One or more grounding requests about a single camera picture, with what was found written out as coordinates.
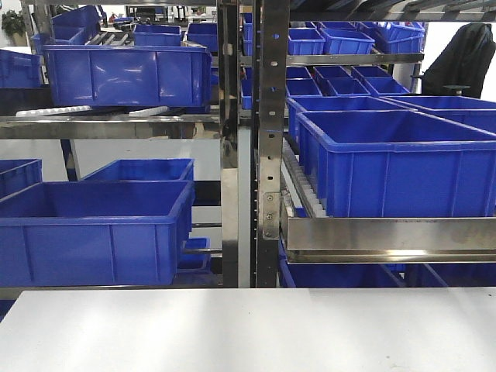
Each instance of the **white table surface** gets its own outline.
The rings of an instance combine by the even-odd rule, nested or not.
[[[496,288],[24,292],[0,371],[495,372]]]

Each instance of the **metal upright post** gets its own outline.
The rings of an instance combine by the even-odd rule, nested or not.
[[[281,221],[281,158],[289,0],[262,0],[258,130],[257,287],[275,287]]]
[[[239,3],[218,0],[219,110],[221,140],[222,273],[224,286],[238,287],[238,92]]]

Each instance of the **black jacket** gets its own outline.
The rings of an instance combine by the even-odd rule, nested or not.
[[[423,95],[450,95],[445,85],[466,85],[466,97],[480,98],[487,70],[496,51],[491,25],[461,27],[422,79]]]

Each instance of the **potted plant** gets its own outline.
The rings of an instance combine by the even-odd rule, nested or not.
[[[26,25],[22,12],[9,10],[2,15],[2,29],[17,47],[27,46]]]

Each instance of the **plastic storage crate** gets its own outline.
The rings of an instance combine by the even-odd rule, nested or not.
[[[307,111],[380,111],[401,106],[372,97],[300,97],[286,98],[289,111],[289,134],[298,142],[300,126],[296,115]]]
[[[328,215],[481,217],[496,135],[412,111],[304,112],[300,164]]]
[[[327,54],[370,54],[374,39],[357,31],[321,29]]]
[[[317,22],[318,29],[348,29],[356,31],[357,28],[351,22]]]
[[[409,287],[494,287],[496,263],[431,263],[408,265]]]
[[[0,50],[0,88],[39,88],[40,56]]]
[[[52,18],[53,26],[83,27],[87,40],[98,35],[100,31],[100,16],[93,5],[65,12]]]
[[[351,67],[351,76],[360,81],[366,78],[392,78],[387,71],[378,66],[353,66]]]
[[[209,104],[212,57],[186,46],[45,46],[55,105]]]
[[[363,84],[369,92],[380,97],[382,95],[407,95],[410,91],[392,77],[366,77]]]
[[[253,40],[253,16],[251,13],[243,13],[243,38]]]
[[[309,95],[322,95],[313,79],[286,80],[286,95],[288,97],[305,97]]]
[[[462,122],[496,133],[496,102],[469,97],[408,96],[386,99],[426,114]]]
[[[0,160],[0,199],[41,182],[41,160]]]
[[[188,31],[186,32],[186,39],[206,46],[211,52],[219,51],[217,42],[217,23],[190,23]]]
[[[424,37],[425,29],[420,22],[378,22],[375,28],[387,41]]]
[[[357,79],[351,77],[335,77],[327,79],[327,86],[322,89],[326,95],[353,97],[370,95],[370,92]]]
[[[134,45],[179,47],[181,45],[181,27],[136,25],[134,29]]]
[[[210,248],[210,239],[189,238],[184,248],[186,250]],[[177,262],[177,272],[179,274],[210,274],[211,267],[212,256],[210,254],[182,253]]]
[[[0,201],[0,287],[170,284],[193,182],[55,182]]]
[[[174,181],[194,178],[192,159],[116,160],[84,177],[84,181]]]
[[[406,39],[387,41],[381,36],[376,37],[377,48],[384,53],[410,54],[420,53],[424,36],[408,37]]]
[[[243,54],[245,56],[253,56],[253,41],[243,40]]]
[[[241,80],[241,108],[251,110],[251,79]]]
[[[288,67],[286,69],[287,79],[311,79],[307,67]]]
[[[326,41],[316,29],[289,29],[288,54],[323,54]]]

